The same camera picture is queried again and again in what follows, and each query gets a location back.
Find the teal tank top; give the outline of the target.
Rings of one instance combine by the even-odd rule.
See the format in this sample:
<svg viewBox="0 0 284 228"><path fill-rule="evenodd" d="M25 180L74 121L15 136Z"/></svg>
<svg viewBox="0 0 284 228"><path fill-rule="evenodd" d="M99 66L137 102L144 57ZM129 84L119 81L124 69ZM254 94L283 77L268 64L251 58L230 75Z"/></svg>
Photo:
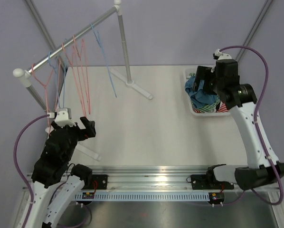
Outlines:
<svg viewBox="0 0 284 228"><path fill-rule="evenodd" d="M217 101L220 101L217 95L206 94L201 88L195 92L193 91L193 85L195 82L195 75L191 75L185 83L185 92L190 97L196 108L201 108L205 105L212 105Z"/></svg>

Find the red white striped tank top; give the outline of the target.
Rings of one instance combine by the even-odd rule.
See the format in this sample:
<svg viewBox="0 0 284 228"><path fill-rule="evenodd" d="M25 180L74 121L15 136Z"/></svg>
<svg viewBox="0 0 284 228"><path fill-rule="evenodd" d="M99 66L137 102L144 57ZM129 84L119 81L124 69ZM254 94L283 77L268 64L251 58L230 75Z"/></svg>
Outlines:
<svg viewBox="0 0 284 228"><path fill-rule="evenodd" d="M216 113L227 113L227 112L228 112L228 109L226 105L223 102L221 102L220 108Z"/></svg>

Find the blue wire hanger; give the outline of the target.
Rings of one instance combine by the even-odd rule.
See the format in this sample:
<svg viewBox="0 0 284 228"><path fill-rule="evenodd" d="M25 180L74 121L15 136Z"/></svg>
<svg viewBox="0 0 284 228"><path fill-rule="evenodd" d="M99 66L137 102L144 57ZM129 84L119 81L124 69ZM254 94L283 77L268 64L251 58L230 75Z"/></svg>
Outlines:
<svg viewBox="0 0 284 228"><path fill-rule="evenodd" d="M113 89L113 92L114 92L114 96L115 96L115 98L117 98L116 90L115 90L115 87L114 87L114 82L112 80L111 71L110 71L109 64L108 64L108 61L107 61L107 57L106 57L106 54L105 54L105 51L104 51L104 47L103 47L103 43L102 43L102 40L101 40L101 37L100 37L100 33L99 33L98 30L94 29L94 26L93 26L92 23L90 23L90 27L91 27L91 30L92 30L92 32L95 36L95 39L98 43L98 46L99 46L99 48L102 52L104 62L105 62L105 66L106 66L106 69L107 69L107 73L108 73L108 76L109 76L109 80L110 80L110 83L111 83L111 86L112 86L112 89Z"/></svg>

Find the green white striped tank top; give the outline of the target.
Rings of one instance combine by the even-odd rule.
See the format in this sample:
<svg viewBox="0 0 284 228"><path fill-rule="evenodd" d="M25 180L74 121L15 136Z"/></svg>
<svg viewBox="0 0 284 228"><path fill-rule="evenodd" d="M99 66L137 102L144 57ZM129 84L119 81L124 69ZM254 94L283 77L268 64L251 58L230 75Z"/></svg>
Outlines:
<svg viewBox="0 0 284 228"><path fill-rule="evenodd" d="M195 113L216 113L220 108L221 102L218 101L215 102L214 104L207 104L201 108L196 108L193 102L191 102L191 105L192 105L192 110Z"/></svg>

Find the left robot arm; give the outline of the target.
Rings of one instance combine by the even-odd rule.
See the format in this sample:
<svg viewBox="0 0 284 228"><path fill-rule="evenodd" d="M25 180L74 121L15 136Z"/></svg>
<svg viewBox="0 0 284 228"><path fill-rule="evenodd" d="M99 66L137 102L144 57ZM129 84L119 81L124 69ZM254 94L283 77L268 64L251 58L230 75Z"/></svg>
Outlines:
<svg viewBox="0 0 284 228"><path fill-rule="evenodd" d="M55 228L74 198L81 189L88 189L92 183L92 169L75 165L62 190L53 199L54 191L59 188L63 174L79 141L96 136L95 122L81 117L84 128L76 122L61 123L54 120L52 131L45 142L40 158L34 165L32 184L29 186L29 201L25 207L19 227Z"/></svg>

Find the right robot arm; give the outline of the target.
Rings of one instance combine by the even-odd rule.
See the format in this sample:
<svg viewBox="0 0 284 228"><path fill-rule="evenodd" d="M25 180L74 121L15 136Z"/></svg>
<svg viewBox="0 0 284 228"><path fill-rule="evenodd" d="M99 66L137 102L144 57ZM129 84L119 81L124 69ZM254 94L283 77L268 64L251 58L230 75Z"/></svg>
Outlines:
<svg viewBox="0 0 284 228"><path fill-rule="evenodd" d="M240 83L238 63L234 59L221 59L215 67L198 66L194 90L200 81L204 81L206 93L218 95L226 105L237 124L247 157L246 167L226 164L209 167L206 184L217 188L222 182L229 182L242 190L252 190L277 183L284 176L284 162L279 161L268 141L252 86Z"/></svg>

